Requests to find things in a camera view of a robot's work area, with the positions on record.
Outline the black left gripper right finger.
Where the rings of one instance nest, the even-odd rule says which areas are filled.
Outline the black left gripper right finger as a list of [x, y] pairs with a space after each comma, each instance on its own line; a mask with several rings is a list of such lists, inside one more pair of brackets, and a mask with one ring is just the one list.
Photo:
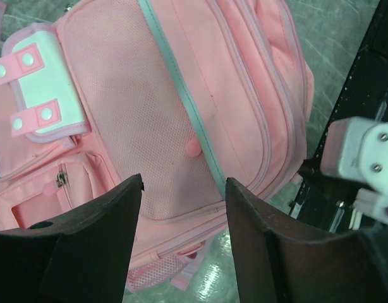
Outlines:
[[388, 227], [332, 234], [226, 183], [241, 302], [388, 302]]

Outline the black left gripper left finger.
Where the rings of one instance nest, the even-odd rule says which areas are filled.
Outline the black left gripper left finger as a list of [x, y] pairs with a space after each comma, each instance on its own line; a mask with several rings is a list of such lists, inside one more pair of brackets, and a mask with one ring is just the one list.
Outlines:
[[143, 189], [136, 174], [62, 215], [0, 232], [0, 302], [121, 302]]

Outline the pink student backpack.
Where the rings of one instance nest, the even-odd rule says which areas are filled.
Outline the pink student backpack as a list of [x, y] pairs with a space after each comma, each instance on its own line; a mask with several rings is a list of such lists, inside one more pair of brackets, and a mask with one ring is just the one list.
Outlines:
[[139, 173], [127, 289], [185, 289], [227, 178], [262, 199], [299, 178], [313, 94], [284, 1], [80, 1], [3, 44], [0, 230]]

